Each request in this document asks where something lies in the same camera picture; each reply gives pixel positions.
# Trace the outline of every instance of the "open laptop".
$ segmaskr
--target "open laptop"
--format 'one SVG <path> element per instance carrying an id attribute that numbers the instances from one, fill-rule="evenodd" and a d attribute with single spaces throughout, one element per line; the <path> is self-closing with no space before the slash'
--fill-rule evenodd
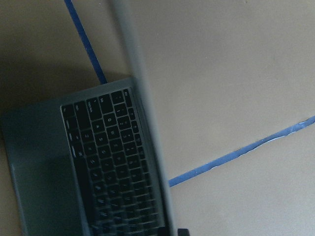
<path id="1" fill-rule="evenodd" d="M 174 235 L 142 89 L 127 78 L 1 118 L 24 235 Z"/>

